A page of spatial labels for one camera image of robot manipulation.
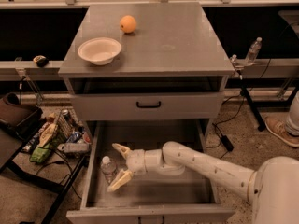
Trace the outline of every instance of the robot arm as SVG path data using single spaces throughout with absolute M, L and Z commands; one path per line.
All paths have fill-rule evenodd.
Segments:
M 120 171 L 109 191 L 129 182 L 134 175 L 180 175 L 188 167 L 249 201 L 252 223 L 299 223 L 299 161 L 295 159 L 276 157 L 254 171 L 172 141 L 165 143 L 163 149 L 150 151 L 130 150 L 119 144 L 113 147 L 126 159 L 128 170 Z

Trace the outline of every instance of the cabinet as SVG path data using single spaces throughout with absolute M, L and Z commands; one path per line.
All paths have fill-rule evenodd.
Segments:
M 137 29 L 125 35 L 124 15 Z M 105 66 L 83 61 L 78 47 L 106 36 L 121 42 L 121 54 Z M 115 193 L 99 172 L 109 154 L 120 167 L 111 143 L 131 148 L 161 148 L 174 140 L 204 151 L 223 89 L 233 73 L 206 14 L 196 2 L 91 5 L 59 75 L 71 102 L 93 138 L 81 209 L 69 212 L 74 223 L 175 223 L 225 221 L 233 211 L 220 206 L 217 191 L 203 176 L 148 174 Z

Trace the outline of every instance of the white bowl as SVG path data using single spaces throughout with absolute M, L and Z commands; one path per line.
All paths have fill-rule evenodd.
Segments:
M 111 63 L 121 52 L 121 44 L 111 38 L 99 37 L 84 42 L 78 48 L 78 55 L 85 61 L 97 65 Z

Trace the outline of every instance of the drawer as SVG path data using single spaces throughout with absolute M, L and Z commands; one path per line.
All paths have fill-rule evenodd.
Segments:
M 234 210 L 218 202 L 217 191 L 205 177 L 186 168 L 182 175 L 156 173 L 134 176 L 113 193 L 100 172 L 101 157 L 113 157 L 126 169 L 123 157 L 112 148 L 121 143 L 130 149 L 157 149 L 169 140 L 202 150 L 198 120 L 98 122 L 93 138 L 86 185 L 79 211 L 69 211 L 74 224 L 147 224 L 224 222 Z
M 82 120 L 214 119 L 222 100 L 222 92 L 71 96 Z

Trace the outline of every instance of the sneaker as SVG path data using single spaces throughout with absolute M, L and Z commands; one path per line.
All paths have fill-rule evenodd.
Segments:
M 264 122 L 271 134 L 281 139 L 288 146 L 299 147 L 299 137 L 291 136 L 286 131 L 284 122 L 272 117 L 266 117 Z

